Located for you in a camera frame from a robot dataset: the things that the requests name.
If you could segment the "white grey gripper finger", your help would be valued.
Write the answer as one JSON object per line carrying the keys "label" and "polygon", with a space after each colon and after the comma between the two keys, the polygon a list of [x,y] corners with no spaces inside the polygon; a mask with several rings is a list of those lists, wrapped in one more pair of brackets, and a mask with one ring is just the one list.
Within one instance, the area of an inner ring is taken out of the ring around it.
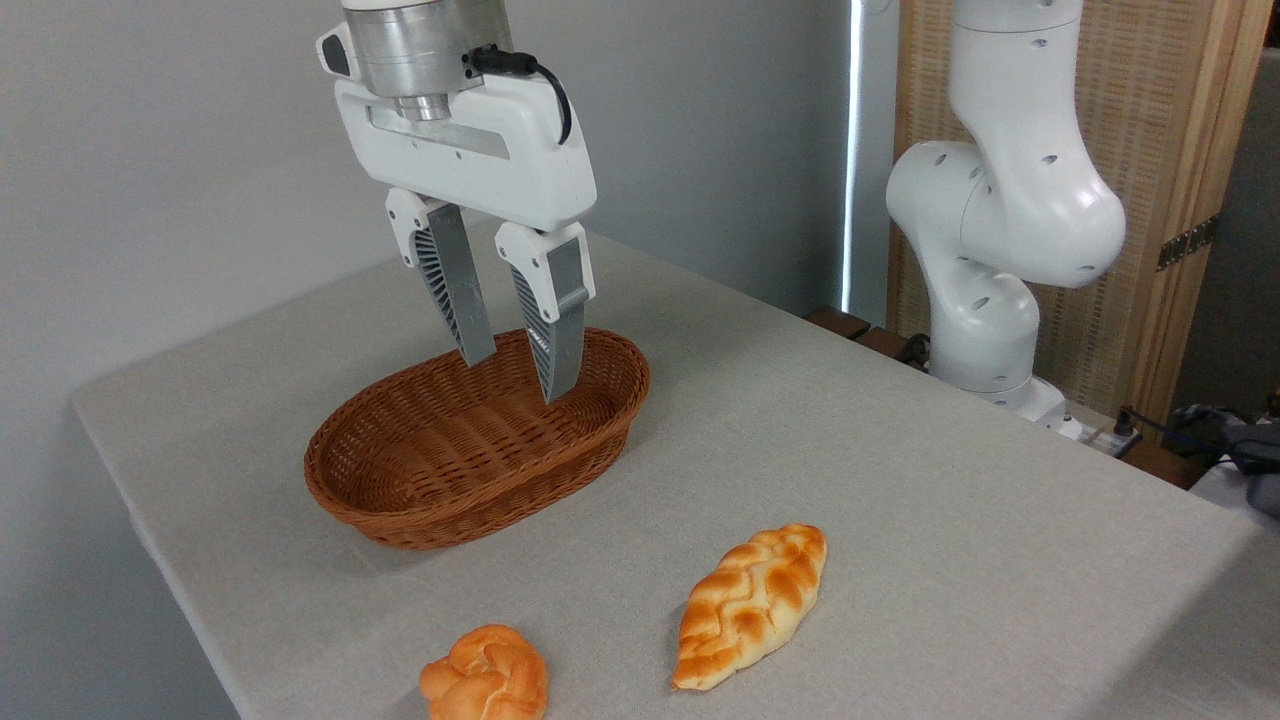
{"label": "white grey gripper finger", "polygon": [[393,187],[387,214],[401,258],[419,269],[465,363],[490,357],[497,345],[460,206]]}
{"label": "white grey gripper finger", "polygon": [[586,232],[579,223],[540,233],[506,222],[495,246],[511,268],[541,393],[552,404],[579,380],[585,304],[596,296]]}

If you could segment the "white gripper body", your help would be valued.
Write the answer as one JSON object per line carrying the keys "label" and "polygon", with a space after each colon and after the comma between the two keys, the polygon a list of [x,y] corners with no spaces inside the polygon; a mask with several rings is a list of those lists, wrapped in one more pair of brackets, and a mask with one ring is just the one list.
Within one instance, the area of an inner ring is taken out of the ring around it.
{"label": "white gripper body", "polygon": [[406,120],[348,79],[335,100],[361,167],[376,181],[539,231],[559,231],[596,202],[580,126],[566,143],[561,105],[540,79],[489,76],[451,99],[447,120]]}

